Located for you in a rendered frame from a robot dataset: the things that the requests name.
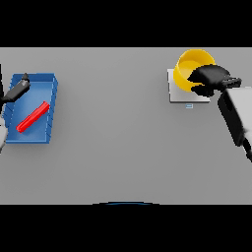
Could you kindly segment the yellow bowl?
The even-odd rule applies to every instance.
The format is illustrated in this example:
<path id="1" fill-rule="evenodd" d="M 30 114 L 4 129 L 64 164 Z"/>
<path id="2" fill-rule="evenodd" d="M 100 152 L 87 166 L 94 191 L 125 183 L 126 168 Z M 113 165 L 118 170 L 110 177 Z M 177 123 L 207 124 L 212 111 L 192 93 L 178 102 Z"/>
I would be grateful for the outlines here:
<path id="1" fill-rule="evenodd" d="M 175 85 L 186 93 L 197 86 L 188 80 L 194 70 L 203 65 L 215 65 L 214 57 L 203 49 L 188 49 L 178 59 L 173 69 L 173 81 Z"/>

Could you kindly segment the pale square measuring scale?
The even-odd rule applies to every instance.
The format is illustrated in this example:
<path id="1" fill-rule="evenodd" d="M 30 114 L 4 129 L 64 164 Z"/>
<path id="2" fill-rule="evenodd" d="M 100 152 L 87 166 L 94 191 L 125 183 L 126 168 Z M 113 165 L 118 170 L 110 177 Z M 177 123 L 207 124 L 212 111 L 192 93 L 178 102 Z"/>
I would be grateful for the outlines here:
<path id="1" fill-rule="evenodd" d="M 186 108 L 192 108 L 194 103 L 209 103 L 211 101 L 208 97 L 181 90 L 174 83 L 172 69 L 167 70 L 167 84 L 170 103 L 184 103 Z"/>

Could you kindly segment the dark robot left hand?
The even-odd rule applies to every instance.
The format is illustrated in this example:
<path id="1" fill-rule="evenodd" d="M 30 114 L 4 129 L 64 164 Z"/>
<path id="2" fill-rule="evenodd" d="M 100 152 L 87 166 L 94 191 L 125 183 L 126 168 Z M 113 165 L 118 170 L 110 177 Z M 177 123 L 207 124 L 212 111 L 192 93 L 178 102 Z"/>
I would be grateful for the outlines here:
<path id="1" fill-rule="evenodd" d="M 1 103 L 15 102 L 29 89 L 30 89 L 30 78 L 29 75 L 25 73 L 21 78 L 21 80 L 14 87 L 12 87 L 9 91 L 7 91 L 7 93 L 3 97 L 0 97 L 0 102 Z"/>

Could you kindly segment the blue tray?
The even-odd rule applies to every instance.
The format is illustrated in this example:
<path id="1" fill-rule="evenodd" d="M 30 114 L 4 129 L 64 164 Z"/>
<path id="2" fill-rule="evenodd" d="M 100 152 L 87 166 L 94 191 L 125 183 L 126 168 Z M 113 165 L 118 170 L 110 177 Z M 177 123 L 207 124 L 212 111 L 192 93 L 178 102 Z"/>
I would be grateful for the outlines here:
<path id="1" fill-rule="evenodd" d="M 58 81 L 54 73 L 28 73 L 30 89 L 17 101 L 8 102 L 3 107 L 2 118 L 8 129 L 7 144 L 48 144 L 53 126 L 55 100 Z M 16 127 L 42 103 L 46 101 L 49 109 L 23 133 Z"/>

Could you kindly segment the red beaker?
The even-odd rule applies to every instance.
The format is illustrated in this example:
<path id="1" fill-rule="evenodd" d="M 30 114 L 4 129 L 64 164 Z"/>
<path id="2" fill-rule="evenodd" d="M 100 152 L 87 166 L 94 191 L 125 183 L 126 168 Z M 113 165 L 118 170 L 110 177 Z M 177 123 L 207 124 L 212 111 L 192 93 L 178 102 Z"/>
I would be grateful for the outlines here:
<path id="1" fill-rule="evenodd" d="M 29 127 L 33 125 L 43 114 L 45 114 L 50 105 L 47 101 L 44 101 L 39 107 L 37 107 L 31 114 L 29 114 L 24 120 L 22 120 L 16 127 L 19 133 L 25 132 Z"/>

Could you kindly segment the dark robot right hand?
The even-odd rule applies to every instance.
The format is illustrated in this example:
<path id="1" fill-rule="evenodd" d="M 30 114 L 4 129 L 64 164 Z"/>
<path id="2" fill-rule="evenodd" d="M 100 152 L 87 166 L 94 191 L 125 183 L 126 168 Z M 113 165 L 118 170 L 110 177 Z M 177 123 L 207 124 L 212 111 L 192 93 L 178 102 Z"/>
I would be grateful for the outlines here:
<path id="1" fill-rule="evenodd" d="M 215 91 L 224 92 L 226 89 L 239 88 L 241 79 L 232 77 L 219 65 L 203 65 L 192 71 L 188 81 L 194 83 L 191 91 L 197 95 L 211 97 Z"/>

